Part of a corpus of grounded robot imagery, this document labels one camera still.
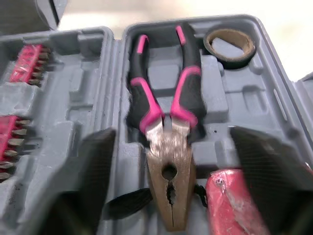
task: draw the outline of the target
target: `pliers handle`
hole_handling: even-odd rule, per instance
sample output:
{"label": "pliers handle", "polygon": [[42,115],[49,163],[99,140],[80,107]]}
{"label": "pliers handle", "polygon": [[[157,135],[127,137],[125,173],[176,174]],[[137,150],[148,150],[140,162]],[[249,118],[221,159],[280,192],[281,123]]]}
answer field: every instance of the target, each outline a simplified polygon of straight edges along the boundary
{"label": "pliers handle", "polygon": [[[193,29],[188,23],[176,27],[182,48],[183,66],[175,91],[170,116],[195,127],[206,115],[201,96],[201,59]],[[164,118],[150,87],[147,75],[149,39],[140,35],[130,58],[129,89],[132,94],[127,122],[146,134],[147,128]]]}

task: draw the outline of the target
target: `plastic case compartment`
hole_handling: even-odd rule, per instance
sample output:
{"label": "plastic case compartment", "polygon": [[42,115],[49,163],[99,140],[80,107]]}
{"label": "plastic case compartment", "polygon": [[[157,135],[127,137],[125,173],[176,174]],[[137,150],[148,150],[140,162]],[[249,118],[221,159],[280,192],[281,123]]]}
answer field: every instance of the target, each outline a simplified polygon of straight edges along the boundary
{"label": "plastic case compartment", "polygon": [[[145,142],[139,131],[128,127],[126,78],[132,45],[141,33],[150,40],[148,74],[152,89],[167,114],[181,67],[175,26],[182,20],[136,24],[121,41],[107,28],[71,32],[16,35],[0,39],[0,115],[32,119],[33,131],[14,177],[0,184],[0,224],[15,229],[34,206],[47,177],[75,156],[76,146],[87,133],[112,126],[118,130],[107,200],[148,187]],[[246,15],[186,19],[195,30],[202,61],[202,94],[207,105],[206,137],[192,144],[198,183],[205,185],[210,172],[239,167],[227,132],[239,125],[267,132],[292,145],[300,160],[312,164],[311,78],[299,81],[297,95],[260,21]],[[212,27],[239,29],[250,35],[257,52],[248,66],[224,70],[208,55],[202,38]],[[23,44],[44,42],[53,59],[41,88],[5,83]],[[238,49],[217,40],[214,47],[235,55]],[[99,235],[168,234],[153,203],[118,221],[101,221]],[[206,211],[194,197],[185,232],[212,234]]]}

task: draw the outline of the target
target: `pliers jaw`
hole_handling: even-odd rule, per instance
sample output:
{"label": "pliers jaw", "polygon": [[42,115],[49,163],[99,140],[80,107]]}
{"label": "pliers jaw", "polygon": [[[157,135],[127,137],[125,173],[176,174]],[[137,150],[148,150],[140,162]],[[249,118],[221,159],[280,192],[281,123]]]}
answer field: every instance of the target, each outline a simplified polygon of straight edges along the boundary
{"label": "pliers jaw", "polygon": [[186,136],[173,129],[158,132],[147,152],[150,188],[168,231],[186,228],[196,167]]}

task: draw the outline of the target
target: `screwdriver bit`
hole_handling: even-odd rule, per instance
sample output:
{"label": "screwdriver bit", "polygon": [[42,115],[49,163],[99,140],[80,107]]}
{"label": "screwdriver bit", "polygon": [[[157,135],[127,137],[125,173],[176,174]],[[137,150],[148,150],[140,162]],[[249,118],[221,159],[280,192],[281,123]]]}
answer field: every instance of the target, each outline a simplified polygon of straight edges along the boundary
{"label": "screwdriver bit", "polygon": [[0,169],[8,169],[13,166],[14,166],[14,163],[11,163],[11,162],[0,162]]}
{"label": "screwdriver bit", "polygon": [[6,172],[0,172],[0,180],[6,180],[8,178],[10,178],[10,174],[6,173]]}
{"label": "screwdriver bit", "polygon": [[15,124],[17,124],[17,125],[29,125],[30,124],[30,120],[17,120],[15,122]]}
{"label": "screwdriver bit", "polygon": [[49,48],[43,47],[43,48],[41,49],[41,52],[50,53],[51,50],[50,50]]}
{"label": "screwdriver bit", "polygon": [[43,68],[42,66],[36,66],[34,69],[37,70],[37,71],[42,71],[42,70],[44,70],[44,68]]}
{"label": "screwdriver bit", "polygon": [[14,150],[6,150],[5,152],[4,152],[4,155],[6,156],[6,157],[15,157],[15,156],[17,156],[17,151],[14,151]]}
{"label": "screwdriver bit", "polygon": [[24,136],[26,135],[27,130],[26,129],[13,130],[12,133],[15,135]]}
{"label": "screwdriver bit", "polygon": [[40,53],[38,58],[40,58],[40,59],[48,59],[48,53],[46,53],[46,52]]}
{"label": "screwdriver bit", "polygon": [[39,79],[29,79],[28,83],[30,85],[40,85],[40,80]]}
{"label": "screwdriver bit", "polygon": [[43,76],[43,74],[41,72],[33,72],[32,75],[35,78],[41,78]]}
{"label": "screwdriver bit", "polygon": [[9,139],[8,144],[12,146],[20,146],[24,142],[24,139]]}

